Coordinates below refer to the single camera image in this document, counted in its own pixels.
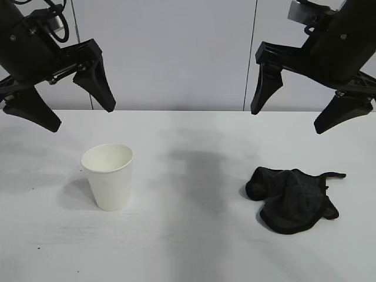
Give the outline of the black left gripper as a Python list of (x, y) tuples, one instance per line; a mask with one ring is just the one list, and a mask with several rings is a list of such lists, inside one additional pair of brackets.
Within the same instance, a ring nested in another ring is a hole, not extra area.
[(3, 111), (33, 122), (53, 133), (61, 120), (43, 101), (35, 85), (51, 85), (73, 75), (73, 82), (87, 91), (107, 112), (116, 101), (106, 79), (102, 50), (94, 39), (61, 48), (54, 40), (53, 18), (60, 12), (1, 12), (1, 66), (8, 77), (1, 81)]

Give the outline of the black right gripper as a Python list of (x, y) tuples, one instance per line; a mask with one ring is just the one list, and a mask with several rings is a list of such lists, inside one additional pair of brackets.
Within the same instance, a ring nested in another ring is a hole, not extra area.
[(375, 54), (375, 1), (344, 1), (336, 11), (311, 1), (292, 1), (288, 18), (303, 24), (308, 38), (300, 48), (260, 44), (255, 54), (259, 75), (251, 113), (257, 115), (283, 86), (283, 70), (340, 93), (314, 121), (317, 134), (372, 112), (375, 78), (361, 68)]

